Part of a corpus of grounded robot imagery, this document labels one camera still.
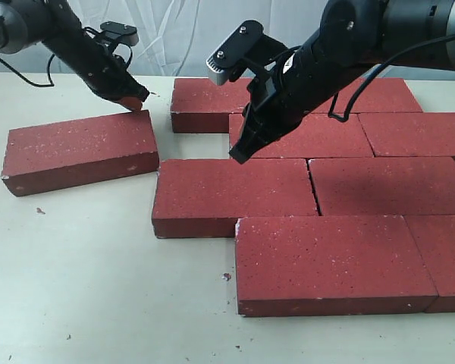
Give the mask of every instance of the brick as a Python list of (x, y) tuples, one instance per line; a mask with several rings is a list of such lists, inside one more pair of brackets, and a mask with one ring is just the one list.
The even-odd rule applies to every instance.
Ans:
[(2, 180), (27, 196), (145, 174), (158, 164), (149, 112), (128, 112), (10, 130)]
[[(231, 115), (229, 140), (232, 147), (243, 126), (242, 115)], [(322, 114), (310, 114), (292, 133), (258, 151), (253, 158), (372, 157), (371, 146), (357, 115), (339, 123)]]
[[(343, 114), (350, 98), (364, 79), (359, 78), (343, 89), (338, 97), (335, 112)], [(320, 105), (314, 112), (327, 113), (332, 99)], [(401, 78), (376, 78), (359, 96), (352, 113), (362, 112), (423, 112), (410, 88)]]
[(317, 214), (305, 160), (167, 160), (152, 224), (160, 238), (234, 237), (238, 218)]
[(438, 291), (426, 312), (455, 312), (455, 215), (405, 219)]
[(360, 114), (376, 156), (449, 156), (455, 160), (455, 113)]
[(455, 215), (450, 157), (313, 159), (322, 215)]
[(401, 216), (241, 219), (236, 280), (252, 317), (415, 313), (437, 296)]
[(171, 104), (174, 133), (229, 133), (229, 114), (243, 112), (250, 81), (217, 86), (207, 78), (177, 78)]

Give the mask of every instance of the red brick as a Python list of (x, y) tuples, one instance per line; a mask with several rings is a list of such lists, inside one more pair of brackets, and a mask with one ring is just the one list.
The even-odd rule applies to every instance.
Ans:
[(450, 157), (313, 159), (323, 215), (455, 215)]
[(237, 230), (241, 315), (414, 313), (437, 296), (401, 216), (246, 218)]
[(249, 102), (249, 78), (215, 85), (207, 78), (178, 78), (172, 93), (171, 123), (175, 133), (229, 133), (229, 114)]
[(360, 114), (376, 156), (449, 156), (455, 160), (455, 113)]
[(406, 221), (438, 291), (427, 312), (455, 312), (455, 215)]
[(167, 160), (152, 224), (160, 238), (234, 237), (238, 218), (317, 215), (305, 160)]
[[(355, 80), (340, 92), (335, 112), (344, 113), (347, 103), (362, 82), (363, 79)], [(331, 103), (330, 99), (314, 112), (328, 112)], [(403, 79), (376, 78), (359, 96), (352, 112), (423, 112), (423, 109)]]
[(2, 180), (15, 196), (153, 172), (158, 151), (148, 111), (10, 130)]
[[(231, 115), (229, 140), (232, 147), (243, 126), (242, 115)], [(253, 158), (372, 157), (371, 146), (357, 115), (339, 123), (322, 114), (310, 114), (292, 133), (258, 151)]]

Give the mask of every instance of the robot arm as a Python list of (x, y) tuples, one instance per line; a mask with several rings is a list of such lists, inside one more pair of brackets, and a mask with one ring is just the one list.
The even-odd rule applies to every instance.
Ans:
[(83, 28), (67, 0), (0, 0), (0, 53), (15, 54), (38, 42), (102, 99), (136, 111), (149, 96), (127, 72), (130, 61), (114, 54), (119, 44), (138, 43), (136, 28), (114, 22), (102, 24), (101, 32)]
[[(335, 115), (339, 91), (376, 64), (344, 116)], [(219, 86), (247, 69), (255, 74), (231, 156), (246, 162), (332, 97), (329, 116), (347, 121), (360, 93), (390, 64), (455, 71), (455, 0), (329, 0), (320, 27), (292, 49), (260, 23), (244, 22), (207, 59)]]

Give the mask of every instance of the white backdrop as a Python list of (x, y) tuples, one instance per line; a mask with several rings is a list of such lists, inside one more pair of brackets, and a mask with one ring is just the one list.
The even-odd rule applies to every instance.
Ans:
[[(327, 0), (69, 0), (69, 3), (85, 26), (99, 29), (102, 22), (113, 20), (138, 28), (140, 43), (133, 49), (132, 74), (204, 77), (206, 57), (242, 21), (258, 20), (269, 36), (287, 46), (296, 46), (319, 27)], [(43, 72), (49, 55), (45, 47), (35, 45), (4, 58), (20, 71)], [(6, 71), (1, 64), (0, 71)], [(52, 71), (70, 72), (57, 60)], [(383, 76), (455, 80), (455, 72), (405, 67), (391, 67)]]

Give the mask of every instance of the white table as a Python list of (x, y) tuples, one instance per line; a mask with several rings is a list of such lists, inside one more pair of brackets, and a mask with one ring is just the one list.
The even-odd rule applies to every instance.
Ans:
[[(138, 79), (158, 93), (146, 108), (162, 159), (226, 158), (225, 135), (171, 132), (172, 78)], [(124, 111), (75, 75), (54, 80), (35, 89), (0, 74), (0, 172), (11, 128)], [(408, 84), (426, 111), (455, 111), (455, 82)], [(0, 180), (0, 363), (455, 363), (455, 314), (238, 316), (235, 276), (221, 279), (234, 242), (155, 239), (155, 183), (18, 199)]]

